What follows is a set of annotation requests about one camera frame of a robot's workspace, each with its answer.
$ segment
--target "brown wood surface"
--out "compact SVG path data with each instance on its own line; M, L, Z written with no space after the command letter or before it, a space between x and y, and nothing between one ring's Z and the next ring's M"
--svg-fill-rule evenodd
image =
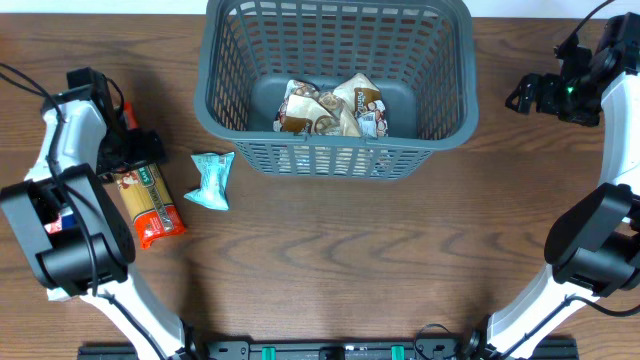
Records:
M227 213L182 198L199 183L190 154L234 149L193 112L203 16L2 15L0 58L50 91L65 88L70 69L99 69L164 139L171 160L162 171L189 233L139 250L136 262L160 299L207 336L399 338L429 322L463 331L511 302L540 269L549 227L596 186L602 127L503 105L526 73L558 70L552 47L576 23L475 19L478 130L408 179L269 177L237 157ZM602 26L585 28L588 44ZM0 88L5 186L33 165L44 125L39 98ZM83 343L125 340L82 301L46 301L4 216L0 292L2 359L73 359ZM639 302L638 291L602 301ZM631 359L639 325L585 309L556 333L575 336L583 359Z

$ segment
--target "plastic bin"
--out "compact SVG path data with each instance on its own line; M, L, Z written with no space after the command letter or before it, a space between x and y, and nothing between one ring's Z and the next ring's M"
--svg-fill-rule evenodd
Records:
M461 0L210 0L195 111L267 174L398 179L478 122L471 16ZM388 137L276 133L290 79L328 89L364 73Z

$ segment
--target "red and yellow package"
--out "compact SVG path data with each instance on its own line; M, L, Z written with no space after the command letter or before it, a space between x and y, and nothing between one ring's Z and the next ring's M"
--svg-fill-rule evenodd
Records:
M137 127L131 104L125 104L124 113L129 128ZM114 174L114 178L143 249L148 249L159 238L186 231L155 164Z

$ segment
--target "wooden table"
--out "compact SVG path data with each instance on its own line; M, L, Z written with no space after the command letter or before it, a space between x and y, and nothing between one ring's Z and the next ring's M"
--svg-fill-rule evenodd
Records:
M162 301L211 339L409 338L429 322L464 331L525 287L550 226L597 185L602 127L504 108L523 75L558 71L552 47L577 21L475 19L481 116L463 147L392 183L269 177L237 157L230 212L187 202L200 179L189 156L234 150L193 113L204 20L2 15L0 52L50 91L65 89L77 67L108 74L164 139L171 158L162 171L189 233L138 251L136 263ZM585 28L589 45L602 27ZM5 186L33 165L44 125L41 99L0 87ZM84 343L125 340L82 301L47 302L4 217L0 289L2 359L72 359ZM638 291L620 291L602 304L638 302ZM575 336L583 359L629 359L640 356L639 326L640 317L585 309L556 333Z

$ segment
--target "blue snack package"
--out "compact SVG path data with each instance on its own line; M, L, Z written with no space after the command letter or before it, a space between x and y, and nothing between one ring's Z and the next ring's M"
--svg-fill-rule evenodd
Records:
M184 198L209 209L229 210L225 190L234 157L234 153L191 155L202 178L200 189L185 194Z

